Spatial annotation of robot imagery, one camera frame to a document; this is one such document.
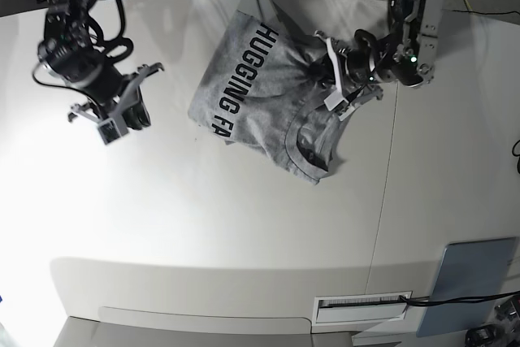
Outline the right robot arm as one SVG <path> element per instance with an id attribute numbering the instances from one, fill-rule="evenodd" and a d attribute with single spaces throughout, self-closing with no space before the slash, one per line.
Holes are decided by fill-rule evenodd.
<path id="1" fill-rule="evenodd" d="M 38 59 L 40 66 L 63 81 L 63 89 L 86 97 L 85 104 L 71 107 L 68 118 L 93 121 L 111 143 L 131 129 L 149 127 L 141 83 L 163 65 L 143 65 L 132 74 L 121 74 L 115 65 L 133 52 L 132 41 L 124 35 L 122 0 L 115 0 L 121 28 L 111 40 L 105 39 L 89 14 L 96 1 L 50 0 Z M 312 61 L 309 46 L 237 11 L 197 88 L 188 116 L 227 137 L 233 127 L 228 116 L 241 113 L 243 105 L 253 99 L 251 86 L 258 85 L 277 98 L 282 87 L 296 81 L 325 94 L 336 87 L 333 65 L 327 53 Z"/>

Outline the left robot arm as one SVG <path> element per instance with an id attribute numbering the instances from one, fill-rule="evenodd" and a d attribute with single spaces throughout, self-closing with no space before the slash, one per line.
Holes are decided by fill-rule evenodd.
<path id="1" fill-rule="evenodd" d="M 355 46 L 340 52 L 341 71 L 352 86 L 399 82 L 415 88 L 434 77 L 444 0 L 387 0 L 388 34 L 358 29 Z"/>

